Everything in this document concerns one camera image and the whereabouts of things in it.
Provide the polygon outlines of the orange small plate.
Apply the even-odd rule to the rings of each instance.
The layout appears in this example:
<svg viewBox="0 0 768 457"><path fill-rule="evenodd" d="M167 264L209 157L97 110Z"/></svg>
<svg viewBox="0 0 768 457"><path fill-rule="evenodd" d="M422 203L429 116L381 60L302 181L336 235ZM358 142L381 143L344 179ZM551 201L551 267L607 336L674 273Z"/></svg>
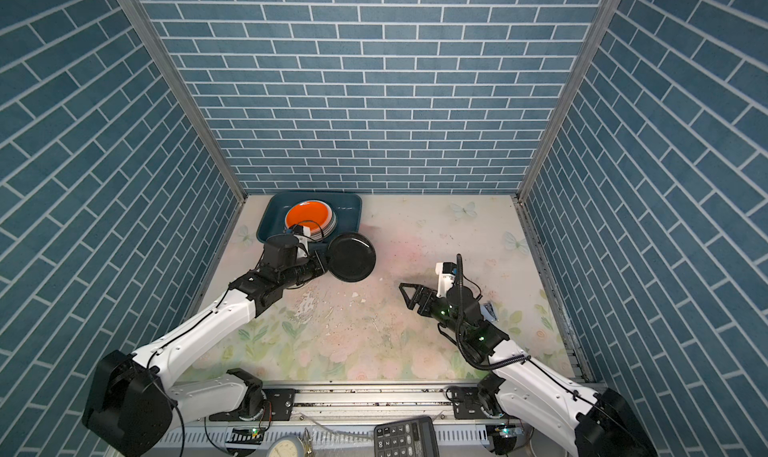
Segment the orange small plate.
<svg viewBox="0 0 768 457"><path fill-rule="evenodd" d="M291 207L284 219L285 226L291 228L299 225L305 219L314 220L320 224L326 223L335 216L331 206L321 200L305 200Z"/></svg>

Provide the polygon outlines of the black small plate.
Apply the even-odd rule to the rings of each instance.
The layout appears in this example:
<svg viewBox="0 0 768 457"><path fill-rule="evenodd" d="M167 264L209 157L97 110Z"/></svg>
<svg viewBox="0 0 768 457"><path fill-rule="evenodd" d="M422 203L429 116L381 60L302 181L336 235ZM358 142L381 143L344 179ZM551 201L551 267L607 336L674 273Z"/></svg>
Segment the black small plate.
<svg viewBox="0 0 768 457"><path fill-rule="evenodd" d="M367 278L376 265L373 244L360 233L345 232L326 248L328 271L337 279L355 283Z"/></svg>

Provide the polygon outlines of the white plate cloud emblem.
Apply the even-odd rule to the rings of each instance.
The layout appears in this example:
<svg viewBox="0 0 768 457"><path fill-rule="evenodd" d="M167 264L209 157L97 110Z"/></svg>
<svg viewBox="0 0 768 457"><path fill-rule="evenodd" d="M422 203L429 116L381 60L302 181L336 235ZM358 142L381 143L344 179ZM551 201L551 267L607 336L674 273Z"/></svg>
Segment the white plate cloud emblem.
<svg viewBox="0 0 768 457"><path fill-rule="evenodd" d="M299 225L306 228L309 232L309 238L313 241L323 241L330 237L336 230L337 218L332 216L326 223L320 224L311 219L305 219L299 222Z"/></svg>

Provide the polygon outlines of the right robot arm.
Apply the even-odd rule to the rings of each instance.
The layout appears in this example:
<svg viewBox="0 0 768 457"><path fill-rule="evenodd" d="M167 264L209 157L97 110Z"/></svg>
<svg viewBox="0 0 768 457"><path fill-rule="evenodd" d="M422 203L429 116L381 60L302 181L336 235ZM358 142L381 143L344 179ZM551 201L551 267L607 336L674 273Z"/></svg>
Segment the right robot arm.
<svg viewBox="0 0 768 457"><path fill-rule="evenodd" d="M485 318L469 288L452 286L445 296L419 284L399 290L408 309L435 319L466 363L486 373L474 397L487 416L518 418L572 456L657 454L621 394L581 385L532 357Z"/></svg>

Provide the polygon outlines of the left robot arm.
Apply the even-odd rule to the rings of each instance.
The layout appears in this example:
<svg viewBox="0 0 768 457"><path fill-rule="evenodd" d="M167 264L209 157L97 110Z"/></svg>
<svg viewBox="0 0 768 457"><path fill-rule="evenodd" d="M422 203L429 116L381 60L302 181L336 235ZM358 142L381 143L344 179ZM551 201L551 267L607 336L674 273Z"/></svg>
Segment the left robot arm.
<svg viewBox="0 0 768 457"><path fill-rule="evenodd" d="M223 294L167 334L130 353L97 363L82 414L83 425L124 456L141 456L167 431L218 413L259 419L261 379L232 368L211 380L179 379L221 340L263 314L286 289L327 271L323 247L295 235L269 238L259 262Z"/></svg>

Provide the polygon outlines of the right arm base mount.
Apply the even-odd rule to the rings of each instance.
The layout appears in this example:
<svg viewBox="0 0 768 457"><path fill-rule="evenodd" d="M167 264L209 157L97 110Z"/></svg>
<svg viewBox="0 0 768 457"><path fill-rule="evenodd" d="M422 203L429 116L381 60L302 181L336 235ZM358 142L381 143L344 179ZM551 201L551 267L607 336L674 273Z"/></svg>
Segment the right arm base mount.
<svg viewBox="0 0 768 457"><path fill-rule="evenodd" d="M498 389L478 383L476 386L448 386L444 395L457 420L501 419L506 413L496 398Z"/></svg>

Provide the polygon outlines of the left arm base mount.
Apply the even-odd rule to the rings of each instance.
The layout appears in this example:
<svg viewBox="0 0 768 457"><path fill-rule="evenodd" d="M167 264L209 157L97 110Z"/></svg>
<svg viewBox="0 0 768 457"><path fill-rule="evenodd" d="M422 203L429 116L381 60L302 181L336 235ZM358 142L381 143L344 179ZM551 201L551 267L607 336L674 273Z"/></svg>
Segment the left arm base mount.
<svg viewBox="0 0 768 457"><path fill-rule="evenodd" d="M208 417L213 422L266 423L289 421L297 390L293 388L266 388L246 397L245 403L233 411L220 412Z"/></svg>

